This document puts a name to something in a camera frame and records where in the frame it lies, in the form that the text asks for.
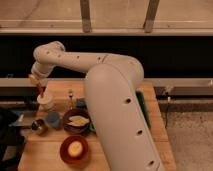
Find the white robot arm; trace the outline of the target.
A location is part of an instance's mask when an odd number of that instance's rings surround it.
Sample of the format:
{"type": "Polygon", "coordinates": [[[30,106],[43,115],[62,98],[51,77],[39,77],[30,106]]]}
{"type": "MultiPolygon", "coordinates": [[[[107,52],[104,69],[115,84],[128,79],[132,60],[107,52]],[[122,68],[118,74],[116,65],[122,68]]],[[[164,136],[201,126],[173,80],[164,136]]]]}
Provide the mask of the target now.
{"type": "Polygon", "coordinates": [[[144,69],[136,58],[68,52],[59,41],[36,47],[33,56],[37,79],[56,66],[86,74],[84,97],[110,171],[165,171],[137,100],[144,69]]]}

